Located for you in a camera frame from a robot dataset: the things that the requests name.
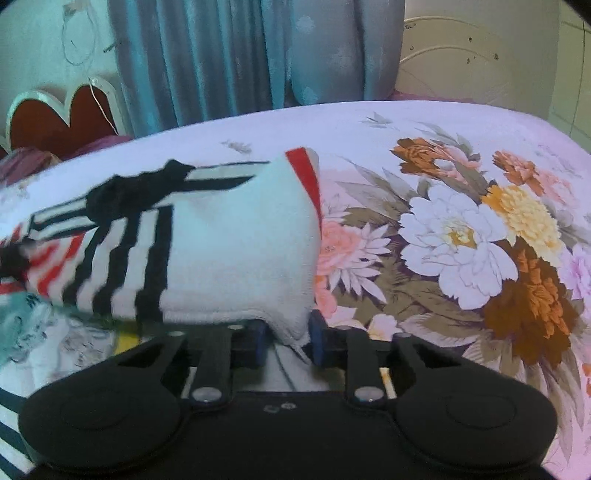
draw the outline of black mount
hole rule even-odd
[[[260,321],[168,332],[25,402],[29,478],[552,479],[557,417],[534,388],[413,336],[377,342],[318,312],[309,329],[344,394],[233,394],[232,370],[264,364]]]

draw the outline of purple cloth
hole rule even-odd
[[[12,185],[59,162],[51,152],[34,147],[17,148],[0,160],[0,183]]]
[[[109,135],[107,137],[99,138],[98,140],[95,140],[94,142],[79,148],[72,155],[68,155],[67,157],[63,158],[63,160],[71,160],[72,158],[80,157],[82,155],[86,155],[87,153],[96,152],[98,150],[103,150],[104,148],[114,147],[115,145],[126,143],[130,140],[133,140],[133,138],[127,135]]]

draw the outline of floral bedsheet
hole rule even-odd
[[[320,158],[316,302],[327,321],[377,339],[409,332],[539,389],[559,418],[544,466],[586,479],[591,157],[540,119],[458,103],[356,102],[193,125],[5,191],[0,236],[115,173],[169,158],[268,160],[298,146]]]

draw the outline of heart-shaped decoration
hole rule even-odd
[[[8,111],[6,132],[6,138],[0,137],[0,156],[2,150],[35,147],[64,158],[107,135],[126,135],[116,90],[99,77],[69,90],[65,103],[42,90],[18,95]]]

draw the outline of white wire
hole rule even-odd
[[[92,80],[90,78],[88,78],[88,86],[90,87],[90,92],[92,94],[92,98],[95,99],[96,104],[99,106],[100,108],[100,112],[103,114],[103,116],[105,117],[105,120],[107,120],[107,122],[109,123],[109,125],[111,126],[111,128],[113,129],[113,132],[115,132],[115,135],[119,135],[119,132],[117,131],[117,129],[115,128],[115,126],[111,123],[111,120],[109,120],[109,117],[107,117],[107,114],[105,113],[105,111],[103,110],[103,106],[100,104],[99,99],[96,97],[95,95],[95,91],[92,88]]]
[[[97,37],[98,37],[98,28],[97,25],[95,23],[95,20],[93,19],[93,15],[91,14],[91,9],[92,9],[92,3],[89,1],[86,5],[86,16],[88,17],[88,20],[90,22],[90,25],[92,27],[92,48],[89,52],[89,54],[84,58],[84,60],[79,61],[79,62],[75,62],[75,61],[71,61],[68,58],[67,52],[66,52],[66,24],[69,21],[69,19],[66,21],[66,19],[63,20],[62,26],[61,26],[61,47],[63,50],[63,54],[64,54],[64,59],[72,66],[74,67],[81,67],[83,66],[87,61],[90,60],[90,62],[88,63],[88,65],[86,66],[86,77],[88,78],[88,86],[90,87],[90,94],[92,95],[92,98],[95,100],[96,104],[98,105],[100,112],[103,114],[103,117],[105,117],[105,120],[107,121],[107,123],[111,126],[111,128],[113,129],[113,132],[115,133],[115,135],[119,135],[119,132],[117,131],[117,129],[115,128],[115,126],[113,125],[113,123],[111,123],[111,120],[109,120],[109,117],[107,116],[105,110],[103,109],[103,106],[100,104],[99,99],[96,97],[95,95],[95,91],[93,88],[93,82],[92,79],[89,76],[89,72],[90,72],[90,68],[92,66],[92,62],[94,61],[94,56],[96,53],[96,42],[97,42]]]

